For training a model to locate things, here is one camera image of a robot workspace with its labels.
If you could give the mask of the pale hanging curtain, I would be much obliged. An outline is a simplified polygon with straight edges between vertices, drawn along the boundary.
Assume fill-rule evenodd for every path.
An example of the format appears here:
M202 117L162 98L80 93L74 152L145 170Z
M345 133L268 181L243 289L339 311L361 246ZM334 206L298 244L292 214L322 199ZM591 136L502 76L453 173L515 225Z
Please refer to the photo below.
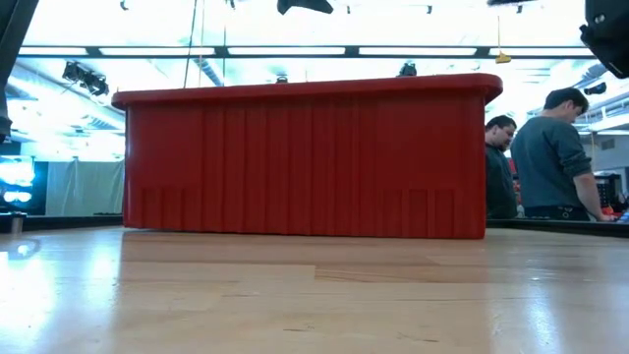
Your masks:
M117 162L49 162L46 216L122 212L125 165Z

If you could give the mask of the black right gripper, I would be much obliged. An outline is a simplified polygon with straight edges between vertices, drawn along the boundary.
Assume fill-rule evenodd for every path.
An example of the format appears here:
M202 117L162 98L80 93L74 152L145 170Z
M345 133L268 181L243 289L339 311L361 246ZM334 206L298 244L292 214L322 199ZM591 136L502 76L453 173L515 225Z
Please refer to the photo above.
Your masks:
M629 0L585 0L582 42L618 79L629 79Z

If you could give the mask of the black ceiling light cluster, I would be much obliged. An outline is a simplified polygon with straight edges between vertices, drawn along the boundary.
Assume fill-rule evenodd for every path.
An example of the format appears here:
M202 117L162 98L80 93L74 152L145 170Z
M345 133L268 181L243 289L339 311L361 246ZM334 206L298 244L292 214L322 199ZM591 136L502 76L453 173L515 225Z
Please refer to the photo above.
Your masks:
M107 95L109 93L106 77L83 67L79 62L67 62L62 78L72 84L78 84L94 96Z

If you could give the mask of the large red plastic bin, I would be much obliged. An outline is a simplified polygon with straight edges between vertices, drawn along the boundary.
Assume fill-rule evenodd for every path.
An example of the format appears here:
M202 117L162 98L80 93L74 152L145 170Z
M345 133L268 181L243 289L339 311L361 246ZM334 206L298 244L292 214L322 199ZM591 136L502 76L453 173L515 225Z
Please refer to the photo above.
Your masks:
M481 239L491 74L121 91L128 227Z

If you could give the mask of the person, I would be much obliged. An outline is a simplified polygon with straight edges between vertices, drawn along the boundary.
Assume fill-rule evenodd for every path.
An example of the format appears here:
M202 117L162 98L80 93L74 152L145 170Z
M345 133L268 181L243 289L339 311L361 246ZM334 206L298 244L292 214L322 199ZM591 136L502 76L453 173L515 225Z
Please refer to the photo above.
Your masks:
M552 91L540 115L518 129L510 147L528 218L613 221L603 212L591 159L586 155L576 118L589 101L576 88Z
M510 164L505 156L514 137L515 121L500 115L486 123L486 216L510 219L517 216L517 199Z

